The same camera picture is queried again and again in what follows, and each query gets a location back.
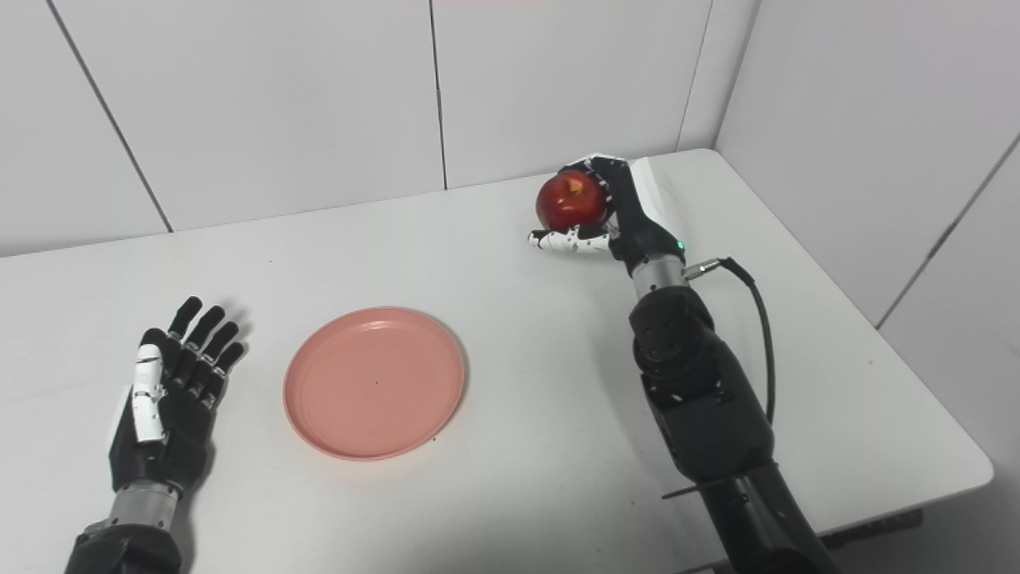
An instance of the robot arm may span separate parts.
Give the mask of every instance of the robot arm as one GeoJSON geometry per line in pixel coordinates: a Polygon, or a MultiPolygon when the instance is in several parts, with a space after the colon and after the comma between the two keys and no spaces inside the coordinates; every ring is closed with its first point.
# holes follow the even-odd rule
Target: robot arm
{"type": "Polygon", "coordinates": [[[746,271],[731,259],[686,266],[682,242],[646,214],[627,161],[591,155],[564,169],[584,171],[610,196],[616,228],[609,248],[626,265],[639,298],[629,321],[642,386],[673,463],[695,483],[733,570],[836,574],[772,458],[769,419],[688,284],[718,265],[746,271]]]}
{"type": "Polygon", "coordinates": [[[74,541],[65,574],[177,574],[169,529],[177,503],[206,470],[226,373],[244,354],[238,326],[213,307],[184,340],[202,302],[191,298],[167,332],[142,338],[135,380],[110,446],[113,507],[74,541]]]}

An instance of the red apple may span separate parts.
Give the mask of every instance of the red apple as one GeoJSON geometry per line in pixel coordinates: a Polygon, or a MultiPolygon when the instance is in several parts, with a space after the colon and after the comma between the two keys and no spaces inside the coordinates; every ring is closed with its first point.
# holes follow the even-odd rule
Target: red apple
{"type": "Polygon", "coordinates": [[[546,228],[564,229],[591,223],[606,215],[606,194],[588,173],[567,169],[542,186],[534,211],[546,228]]]}

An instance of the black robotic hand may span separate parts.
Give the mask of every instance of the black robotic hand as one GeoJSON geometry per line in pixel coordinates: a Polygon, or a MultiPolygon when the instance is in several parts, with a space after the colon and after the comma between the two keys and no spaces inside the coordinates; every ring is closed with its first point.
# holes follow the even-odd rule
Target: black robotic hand
{"type": "Polygon", "coordinates": [[[240,343],[231,344],[237,324],[216,329],[225,316],[219,307],[185,338],[201,309],[191,298],[166,332],[149,329],[142,337],[135,382],[110,446],[113,508],[74,541],[66,574],[180,572],[170,522],[177,502],[205,474],[226,373],[244,354],[240,343]]]}
{"type": "Polygon", "coordinates": [[[153,328],[142,337],[136,382],[110,447],[114,491],[151,480],[184,497],[205,473],[214,410],[226,372],[244,347],[240,343],[227,347],[239,331],[234,322],[212,333],[225,316],[220,307],[206,312],[185,338],[201,309],[202,302],[191,298],[167,332],[153,328]],[[152,363],[161,363],[162,368],[152,363]],[[152,370],[148,380],[147,367],[152,370]]]}

